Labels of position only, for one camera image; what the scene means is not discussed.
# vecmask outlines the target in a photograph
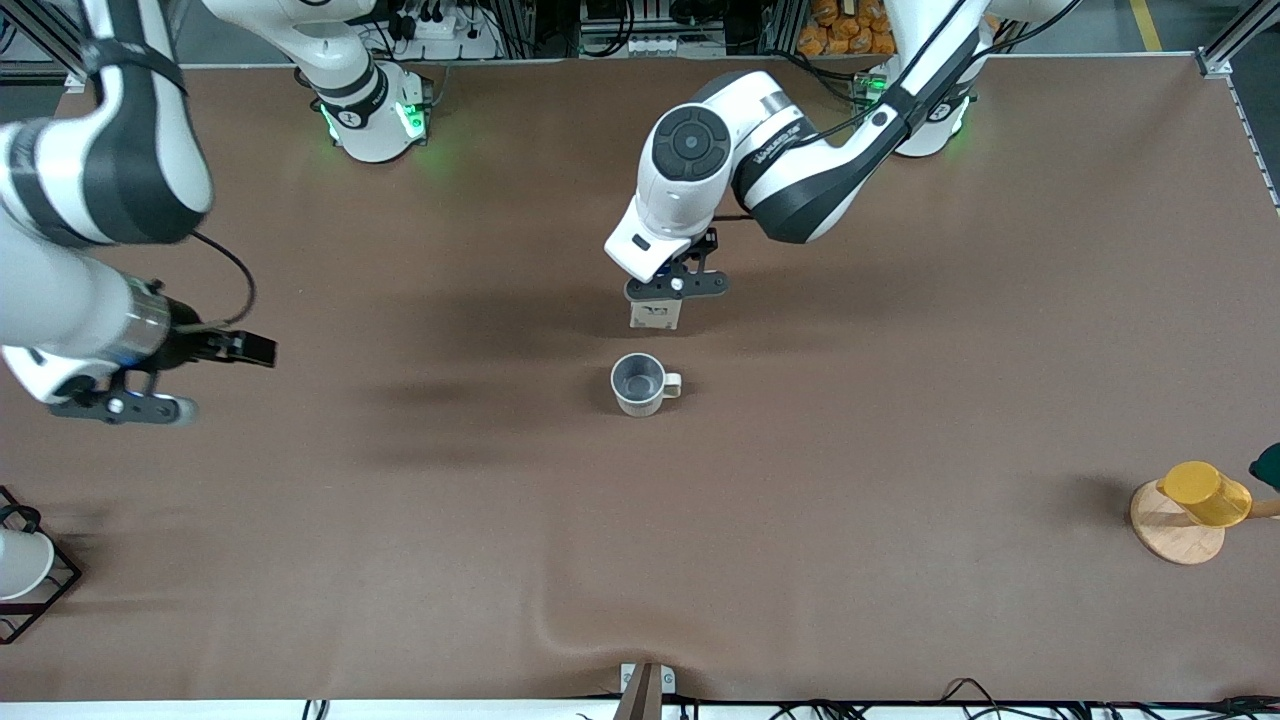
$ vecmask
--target circular button panel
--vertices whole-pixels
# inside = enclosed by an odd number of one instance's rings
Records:
[[[698,182],[714,176],[728,160],[728,126],[707,108],[684,106],[667,113],[653,136],[653,161],[667,179]]]

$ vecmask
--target yellow floor line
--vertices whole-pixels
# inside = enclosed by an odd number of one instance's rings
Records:
[[[1151,9],[1147,8],[1147,0],[1129,0],[1129,6],[1133,8],[1133,19],[1138,20],[1142,46],[1147,49],[1147,53],[1164,51],[1160,45],[1160,35],[1156,33],[1156,22],[1151,19]]]

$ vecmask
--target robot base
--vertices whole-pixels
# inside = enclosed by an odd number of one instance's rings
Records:
[[[365,127],[347,127],[340,118],[324,111],[334,145],[361,163],[387,163],[413,145],[426,145],[431,81],[424,81],[396,63],[378,63],[378,67],[387,73],[387,100],[369,117]]]

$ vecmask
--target mug handle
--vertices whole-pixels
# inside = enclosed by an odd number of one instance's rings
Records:
[[[685,380],[680,377],[680,373],[667,373],[662,382],[662,396],[680,397],[680,389],[684,382]]]
[[[22,519],[27,521],[19,532],[35,533],[40,530],[40,510],[26,505],[5,505],[4,507],[0,507],[0,525],[4,525],[4,521],[9,519],[9,515],[13,515],[14,512],[20,515]]]

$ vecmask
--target yellow cup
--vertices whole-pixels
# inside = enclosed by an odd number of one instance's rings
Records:
[[[1248,488],[1208,462],[1176,465],[1156,488],[1206,528],[1230,528],[1248,518],[1253,507]]]

